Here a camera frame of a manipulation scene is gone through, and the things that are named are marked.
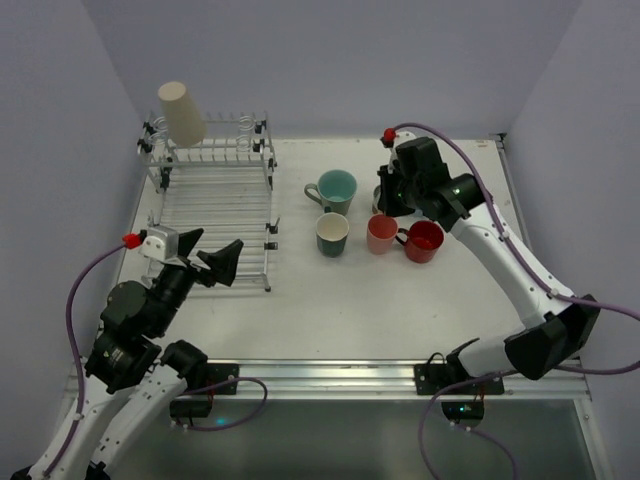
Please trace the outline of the pink tumbler cup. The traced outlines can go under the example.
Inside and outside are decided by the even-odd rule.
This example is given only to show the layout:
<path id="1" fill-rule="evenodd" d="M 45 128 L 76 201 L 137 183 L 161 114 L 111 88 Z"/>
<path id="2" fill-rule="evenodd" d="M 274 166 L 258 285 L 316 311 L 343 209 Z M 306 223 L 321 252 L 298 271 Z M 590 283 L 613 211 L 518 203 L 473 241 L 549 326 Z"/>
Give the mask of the pink tumbler cup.
<path id="1" fill-rule="evenodd" d="M 384 215 L 373 215 L 367 224 L 367 247 L 374 255 L 386 254 L 392 247 L 398 233 L 395 218 Z"/>

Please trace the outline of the red mug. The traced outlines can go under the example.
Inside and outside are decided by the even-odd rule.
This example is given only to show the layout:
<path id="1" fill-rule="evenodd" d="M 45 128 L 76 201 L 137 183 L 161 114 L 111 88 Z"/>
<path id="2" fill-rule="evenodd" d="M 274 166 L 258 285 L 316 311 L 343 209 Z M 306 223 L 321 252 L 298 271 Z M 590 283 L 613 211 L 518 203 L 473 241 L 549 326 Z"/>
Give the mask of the red mug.
<path id="1" fill-rule="evenodd" d="M 432 221 L 421 220 L 410 228 L 399 228 L 395 239 L 402 245 L 406 257 L 414 263 L 430 262 L 444 243 L 444 231 Z"/>

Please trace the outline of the sage green mug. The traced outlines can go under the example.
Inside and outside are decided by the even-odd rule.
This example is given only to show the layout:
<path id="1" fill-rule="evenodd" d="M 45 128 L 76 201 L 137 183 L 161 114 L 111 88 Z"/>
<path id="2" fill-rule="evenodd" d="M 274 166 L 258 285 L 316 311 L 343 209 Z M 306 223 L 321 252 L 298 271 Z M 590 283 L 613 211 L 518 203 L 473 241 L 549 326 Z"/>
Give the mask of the sage green mug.
<path id="1" fill-rule="evenodd" d="M 351 173 L 335 169 L 323 173 L 316 183 L 306 184 L 304 194 L 323 209 L 329 208 L 334 213 L 346 216 L 357 186 L 357 180 Z"/>

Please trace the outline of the dark green mug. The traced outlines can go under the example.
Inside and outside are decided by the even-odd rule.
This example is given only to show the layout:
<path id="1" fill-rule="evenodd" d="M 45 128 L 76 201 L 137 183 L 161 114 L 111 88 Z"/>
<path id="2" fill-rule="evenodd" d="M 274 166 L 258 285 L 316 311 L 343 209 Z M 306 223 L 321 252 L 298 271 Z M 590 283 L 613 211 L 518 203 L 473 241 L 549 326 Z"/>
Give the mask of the dark green mug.
<path id="1" fill-rule="evenodd" d="M 316 221 L 316 243 L 320 253 L 329 258 L 337 258 L 344 252 L 350 226 L 341 214 L 329 212 Z"/>

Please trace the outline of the beige tumbler cup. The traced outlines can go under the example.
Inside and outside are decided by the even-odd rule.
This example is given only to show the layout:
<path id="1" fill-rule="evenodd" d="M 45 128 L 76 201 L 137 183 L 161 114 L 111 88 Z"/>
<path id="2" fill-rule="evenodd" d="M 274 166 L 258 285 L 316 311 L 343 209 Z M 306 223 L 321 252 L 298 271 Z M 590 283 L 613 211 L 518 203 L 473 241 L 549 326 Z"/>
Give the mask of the beige tumbler cup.
<path id="1" fill-rule="evenodd" d="M 186 85 L 171 81 L 158 89 L 169 138 L 179 147 L 191 147 L 204 140 L 206 126 Z"/>

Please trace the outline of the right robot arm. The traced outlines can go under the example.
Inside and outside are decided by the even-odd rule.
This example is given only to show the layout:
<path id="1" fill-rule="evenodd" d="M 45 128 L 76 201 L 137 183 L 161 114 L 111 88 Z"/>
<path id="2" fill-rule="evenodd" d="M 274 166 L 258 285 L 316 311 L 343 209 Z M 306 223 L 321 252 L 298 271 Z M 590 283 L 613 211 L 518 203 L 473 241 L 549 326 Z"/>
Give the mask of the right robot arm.
<path id="1" fill-rule="evenodd" d="M 379 209 L 392 216 L 416 211 L 461 242 L 485 267 L 515 308 L 520 324 L 508 334 L 472 339 L 446 357 L 452 383 L 515 370 L 530 380 L 576 354 L 599 316 L 591 295 L 576 296 L 555 280 L 514 234 L 475 176 L 453 177 L 436 141 L 388 130 L 380 167 Z"/>

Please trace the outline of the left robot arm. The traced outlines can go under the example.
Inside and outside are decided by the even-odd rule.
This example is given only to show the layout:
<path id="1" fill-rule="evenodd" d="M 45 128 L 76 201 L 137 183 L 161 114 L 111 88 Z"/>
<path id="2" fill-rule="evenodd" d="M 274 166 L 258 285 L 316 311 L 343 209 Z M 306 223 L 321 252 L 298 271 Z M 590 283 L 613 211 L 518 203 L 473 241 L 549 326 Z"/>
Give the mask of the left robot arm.
<path id="1" fill-rule="evenodd" d="M 129 280 L 109 292 L 103 331 L 76 369 L 77 399 L 45 453 L 14 478 L 108 479 L 161 410 L 184 391 L 205 386 L 206 354 L 184 340 L 165 348 L 153 342 L 165 335 L 193 285 L 230 286 L 236 278 L 239 239 L 189 260 L 203 232 L 157 225 L 124 237 L 125 248 L 163 267 L 150 285 Z"/>

